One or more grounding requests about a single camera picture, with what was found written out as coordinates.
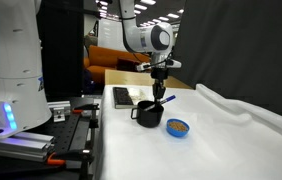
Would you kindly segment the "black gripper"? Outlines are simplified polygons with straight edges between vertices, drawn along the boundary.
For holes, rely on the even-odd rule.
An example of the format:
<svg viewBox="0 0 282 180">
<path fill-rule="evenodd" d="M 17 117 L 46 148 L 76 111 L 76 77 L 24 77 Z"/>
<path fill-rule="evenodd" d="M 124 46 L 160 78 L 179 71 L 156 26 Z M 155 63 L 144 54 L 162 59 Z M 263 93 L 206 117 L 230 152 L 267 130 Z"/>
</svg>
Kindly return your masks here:
<svg viewBox="0 0 282 180">
<path fill-rule="evenodd" d="M 158 99 L 162 99 L 165 93 L 166 88 L 163 83 L 168 78 L 168 70 L 166 68 L 154 68 L 151 72 L 151 77 L 155 80 L 156 83 L 152 85 L 152 92 L 154 97 L 154 102 L 157 102 L 157 94 Z"/>
</svg>

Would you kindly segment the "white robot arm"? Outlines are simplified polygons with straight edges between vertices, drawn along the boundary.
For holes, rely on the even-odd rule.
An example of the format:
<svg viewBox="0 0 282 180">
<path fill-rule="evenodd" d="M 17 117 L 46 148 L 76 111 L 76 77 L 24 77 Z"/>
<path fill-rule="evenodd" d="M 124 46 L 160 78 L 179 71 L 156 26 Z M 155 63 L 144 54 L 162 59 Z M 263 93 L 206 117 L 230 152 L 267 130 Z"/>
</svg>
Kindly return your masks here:
<svg viewBox="0 0 282 180">
<path fill-rule="evenodd" d="M 40 4 L 41 0 L 0 0 L 0 139 L 37 127 L 51 117 L 36 21 Z M 125 48 L 151 54 L 151 61 L 137 69 L 151 71 L 154 100 L 159 101 L 167 70 L 181 66 L 170 58 L 172 27 L 166 22 L 138 27 L 134 0 L 119 0 L 119 10 Z"/>
</svg>

